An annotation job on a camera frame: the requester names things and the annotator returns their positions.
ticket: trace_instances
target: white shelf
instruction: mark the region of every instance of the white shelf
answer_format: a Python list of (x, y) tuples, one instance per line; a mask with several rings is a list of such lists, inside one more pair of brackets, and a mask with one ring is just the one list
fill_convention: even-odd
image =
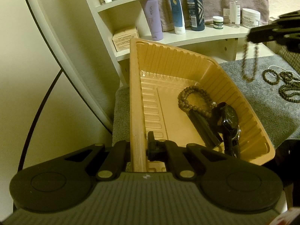
[[(199, 42), (224, 40), (230, 38), (244, 38), (249, 32), (248, 28), (242, 25), (237, 28), (232, 28), (227, 24), (224, 24), (222, 30), (213, 28), (213, 25), (205, 25), (203, 31), (192, 31), (190, 28), (186, 28), (186, 33), (183, 35), (177, 35), (174, 31), (167, 31), (163, 33), (163, 39), (158, 41), (162, 44), (168, 44), (172, 46), (183, 46)], [(151, 35), (141, 37), (142, 39), (152, 40)], [(117, 61), (121, 61), (129, 58), (129, 49), (116, 53)]]
[(96, 11), (101, 12), (103, 10), (106, 10), (106, 9), (109, 9), (109, 8), (112, 8), (115, 6), (119, 6), (124, 3), (132, 2), (132, 1), (137, 1), (137, 0), (113, 0), (112, 2), (104, 3), (104, 4), (101, 4), (100, 6), (97, 6)]

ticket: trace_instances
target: white jar lid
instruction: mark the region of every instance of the white jar lid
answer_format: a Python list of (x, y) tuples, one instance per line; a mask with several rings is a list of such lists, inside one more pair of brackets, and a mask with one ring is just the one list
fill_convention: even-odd
[(212, 20), (213, 20), (213, 21), (216, 21), (216, 22), (223, 22), (223, 21), (224, 21), (224, 18), (221, 17), (221, 16), (213, 16), (213, 17), (212, 17)]
[(250, 8), (243, 8), (242, 14), (247, 14), (247, 15), (252, 16), (252, 17), (260, 18), (260, 12), (256, 11), (256, 10), (253, 10), (253, 9), (250, 9)]

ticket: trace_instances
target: cardboard box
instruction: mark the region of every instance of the cardboard box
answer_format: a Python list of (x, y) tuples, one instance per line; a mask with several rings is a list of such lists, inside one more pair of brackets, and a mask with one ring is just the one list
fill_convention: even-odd
[(129, 41), (131, 38), (139, 38), (136, 26), (131, 26), (119, 31), (116, 31), (112, 41), (115, 45), (117, 52), (129, 49)]

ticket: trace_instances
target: yellow plastic tray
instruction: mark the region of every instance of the yellow plastic tray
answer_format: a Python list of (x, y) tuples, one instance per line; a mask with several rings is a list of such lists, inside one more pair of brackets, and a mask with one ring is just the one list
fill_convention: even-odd
[[(130, 141), (135, 172), (161, 172), (163, 163), (148, 162), (147, 133), (156, 139), (172, 140), (178, 146), (204, 145), (185, 112), (178, 107), (178, 95), (187, 86), (205, 89), (217, 104), (226, 102), (237, 112), (241, 128), (241, 159), (262, 165), (275, 149), (252, 107), (234, 82), (212, 58), (153, 41), (130, 41)], [(197, 95), (189, 102), (205, 106)], [(223, 151), (224, 147), (215, 149)]]

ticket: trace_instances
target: blue tube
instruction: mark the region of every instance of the blue tube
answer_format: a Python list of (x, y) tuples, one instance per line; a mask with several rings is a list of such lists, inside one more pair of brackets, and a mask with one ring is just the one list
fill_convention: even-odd
[(176, 34), (185, 33), (185, 20), (183, 18), (183, 12), (180, 0), (170, 0), (172, 7), (173, 23)]

